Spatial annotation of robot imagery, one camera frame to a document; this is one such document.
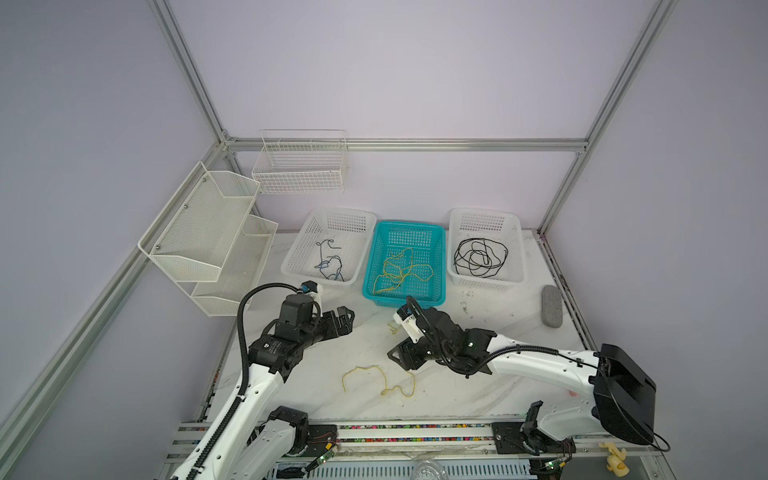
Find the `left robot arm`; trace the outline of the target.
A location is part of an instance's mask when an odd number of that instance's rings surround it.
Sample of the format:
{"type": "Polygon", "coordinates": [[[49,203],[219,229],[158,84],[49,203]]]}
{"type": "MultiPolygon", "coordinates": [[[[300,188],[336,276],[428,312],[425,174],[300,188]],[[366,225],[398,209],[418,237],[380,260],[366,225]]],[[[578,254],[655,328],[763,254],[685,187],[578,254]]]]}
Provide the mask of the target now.
{"type": "Polygon", "coordinates": [[[321,286],[313,281],[299,287],[267,283],[244,295],[236,314],[239,380],[228,405],[173,472],[173,479],[263,479],[280,458],[305,450],[306,413],[281,406],[265,423],[260,418],[308,348],[352,333],[354,311],[345,306],[324,311],[321,296],[321,286]],[[283,300],[279,316],[249,344],[244,327],[246,307],[254,296],[269,289],[286,289],[290,294],[283,300]]]}

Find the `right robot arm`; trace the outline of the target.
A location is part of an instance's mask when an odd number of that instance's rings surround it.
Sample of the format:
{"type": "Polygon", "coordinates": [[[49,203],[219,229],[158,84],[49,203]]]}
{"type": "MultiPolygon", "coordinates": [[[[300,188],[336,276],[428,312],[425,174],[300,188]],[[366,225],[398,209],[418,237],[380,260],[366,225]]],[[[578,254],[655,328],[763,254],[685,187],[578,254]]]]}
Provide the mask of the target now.
{"type": "Polygon", "coordinates": [[[407,337],[387,356],[405,371],[434,362],[466,379],[520,376],[574,393],[552,406],[531,403],[513,438],[526,453],[540,455],[576,436],[598,433],[656,451],[670,449],[654,431],[655,382],[616,345],[603,344],[597,351],[533,345],[488,329],[464,329],[447,313],[423,309],[414,299],[393,319],[407,337]]]}

